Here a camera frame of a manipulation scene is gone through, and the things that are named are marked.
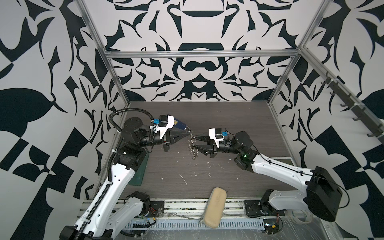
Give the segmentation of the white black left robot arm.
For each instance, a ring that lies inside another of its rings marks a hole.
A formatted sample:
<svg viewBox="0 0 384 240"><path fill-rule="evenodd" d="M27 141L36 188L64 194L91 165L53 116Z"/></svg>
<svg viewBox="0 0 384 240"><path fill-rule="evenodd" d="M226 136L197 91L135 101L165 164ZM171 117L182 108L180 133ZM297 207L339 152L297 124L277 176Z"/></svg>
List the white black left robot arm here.
<svg viewBox="0 0 384 240"><path fill-rule="evenodd" d="M121 135L121 141L107 162L107 178L85 213L73 226L64 227L61 240L114 240L132 219L145 216L150 197L138 191L119 210L113 209L153 146L161 145L167 152L171 145L190 135L175 126L173 116L156 119L140 108L116 110L108 120Z"/></svg>

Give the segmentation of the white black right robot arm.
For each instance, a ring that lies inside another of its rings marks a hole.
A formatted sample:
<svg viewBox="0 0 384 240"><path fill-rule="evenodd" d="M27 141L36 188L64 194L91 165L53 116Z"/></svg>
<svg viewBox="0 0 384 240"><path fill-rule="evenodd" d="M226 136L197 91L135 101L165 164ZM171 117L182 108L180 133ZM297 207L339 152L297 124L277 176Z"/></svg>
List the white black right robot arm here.
<svg viewBox="0 0 384 240"><path fill-rule="evenodd" d="M194 138L194 148L214 158L218 153L235 154L236 165L251 173L265 175L294 188L293 191L268 189L257 206L255 217L270 216L279 211L308 211L316 217L335 222L345 189L322 167L307 169L274 160L260 153L248 133L234 135L221 129L210 129L207 135Z"/></svg>

